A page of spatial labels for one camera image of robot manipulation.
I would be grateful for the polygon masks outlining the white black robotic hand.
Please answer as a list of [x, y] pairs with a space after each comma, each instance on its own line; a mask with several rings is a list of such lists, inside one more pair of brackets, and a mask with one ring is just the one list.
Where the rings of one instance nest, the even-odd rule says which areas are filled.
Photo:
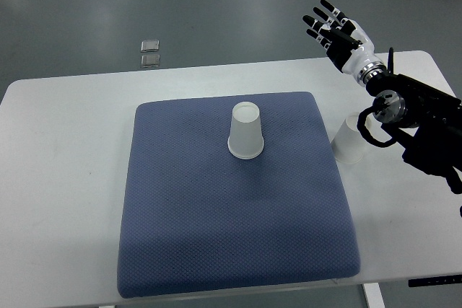
[[314, 17], [306, 14], [302, 20], [308, 26], [306, 33], [324, 48], [333, 65], [361, 86], [385, 72], [385, 64], [360, 25], [328, 1], [320, 3], [321, 8], [313, 9]]

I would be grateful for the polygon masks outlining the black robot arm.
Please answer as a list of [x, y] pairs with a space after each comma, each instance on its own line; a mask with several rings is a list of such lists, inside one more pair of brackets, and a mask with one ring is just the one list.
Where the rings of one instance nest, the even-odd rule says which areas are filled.
[[461, 100], [403, 74], [373, 75], [365, 85], [375, 99], [357, 130], [373, 146], [402, 145], [402, 159], [427, 175], [445, 178], [461, 194]]

